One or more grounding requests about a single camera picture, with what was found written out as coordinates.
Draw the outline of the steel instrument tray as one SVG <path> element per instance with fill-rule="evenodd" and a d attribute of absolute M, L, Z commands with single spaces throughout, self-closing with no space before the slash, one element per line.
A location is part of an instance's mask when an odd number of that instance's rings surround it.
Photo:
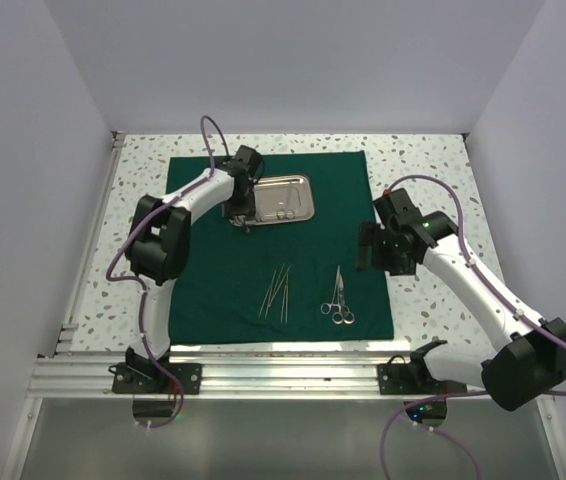
<path fill-rule="evenodd" d="M 282 206 L 287 187 L 292 186 L 290 207 L 296 215 L 291 220 L 279 220 L 277 210 Z M 315 215 L 315 204 L 310 180 L 302 174 L 264 177 L 254 185 L 256 214 L 246 218 L 250 228 L 304 222 Z"/>

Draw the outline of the steel ring-handled forceps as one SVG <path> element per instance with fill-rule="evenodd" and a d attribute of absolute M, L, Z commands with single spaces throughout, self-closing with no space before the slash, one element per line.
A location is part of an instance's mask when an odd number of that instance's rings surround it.
<path fill-rule="evenodd" d="M 331 300 L 328 302 L 323 302 L 320 307 L 320 311 L 323 315 L 341 312 L 341 303 L 339 300 L 339 289 L 340 289 L 341 280 L 342 280 L 341 267 L 337 266 Z"/>

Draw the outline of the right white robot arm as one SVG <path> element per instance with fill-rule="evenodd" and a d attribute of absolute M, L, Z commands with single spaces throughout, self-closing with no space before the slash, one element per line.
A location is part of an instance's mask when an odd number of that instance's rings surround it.
<path fill-rule="evenodd" d="M 566 379 L 566 323 L 548 321 L 504 287 L 469 248 L 447 214 L 421 213 L 405 189 L 373 202 L 379 222 L 359 226 L 356 268 L 413 276 L 419 265 L 438 277 L 487 335 L 492 353 L 432 340 L 405 363 L 377 367 L 383 394 L 442 394 L 483 388 L 514 411 Z"/>

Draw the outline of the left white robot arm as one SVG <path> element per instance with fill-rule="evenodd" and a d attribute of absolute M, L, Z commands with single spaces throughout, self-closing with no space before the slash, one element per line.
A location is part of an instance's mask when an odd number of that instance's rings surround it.
<path fill-rule="evenodd" d="M 254 188 L 264 160 L 241 146 L 235 155 L 211 161 L 194 180 L 162 197 L 137 203 L 123 253 L 131 279 L 142 288 L 137 328 L 139 339 L 126 351 L 126 367 L 148 392 L 177 383 L 163 357 L 170 349 L 169 308 L 173 288 L 190 254 L 192 227 L 216 207 L 222 217 L 246 226 L 256 216 Z"/>

